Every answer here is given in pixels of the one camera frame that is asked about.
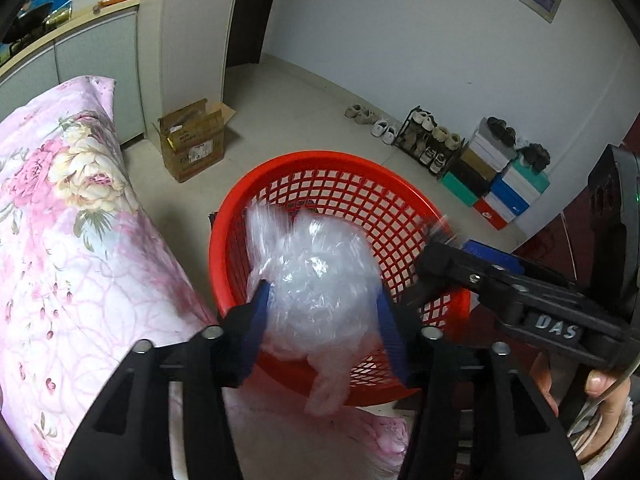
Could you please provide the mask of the person's right hand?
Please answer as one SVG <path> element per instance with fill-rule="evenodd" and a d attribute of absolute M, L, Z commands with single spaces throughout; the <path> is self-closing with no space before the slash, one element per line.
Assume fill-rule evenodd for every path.
<path fill-rule="evenodd" d="M 530 377 L 547 400 L 555 415 L 559 415 L 559 408 L 551 395 L 552 375 L 549 360 L 539 353 L 530 369 Z M 609 388 L 618 381 L 617 377 L 592 370 L 585 383 L 584 391 L 589 400 L 599 400 Z M 622 424 L 626 406 L 629 400 L 631 381 L 626 377 L 617 387 L 598 405 L 597 413 L 601 416 L 600 426 L 588 444 L 583 444 L 576 454 L 578 460 L 585 464 L 597 457 L 612 441 L 615 431 Z"/>

